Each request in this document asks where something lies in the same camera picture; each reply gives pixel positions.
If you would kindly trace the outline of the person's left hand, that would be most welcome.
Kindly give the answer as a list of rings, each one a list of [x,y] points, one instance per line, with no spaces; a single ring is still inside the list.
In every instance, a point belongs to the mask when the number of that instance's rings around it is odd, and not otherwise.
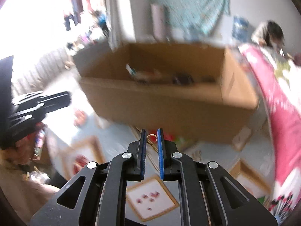
[[[31,160],[36,160],[38,156],[35,153],[36,138],[45,125],[38,125],[35,132],[27,135],[15,143],[14,147],[1,150],[1,161],[8,161],[14,165],[26,165]]]

